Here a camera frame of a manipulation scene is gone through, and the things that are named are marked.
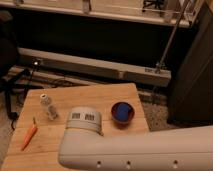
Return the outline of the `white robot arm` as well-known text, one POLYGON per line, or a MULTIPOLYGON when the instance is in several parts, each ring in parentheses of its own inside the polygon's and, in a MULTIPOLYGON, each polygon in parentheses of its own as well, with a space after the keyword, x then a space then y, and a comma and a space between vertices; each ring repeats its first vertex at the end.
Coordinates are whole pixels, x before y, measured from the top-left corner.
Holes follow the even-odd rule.
POLYGON ((74 107, 58 162, 86 171, 213 171, 213 126, 105 136, 97 110, 74 107))

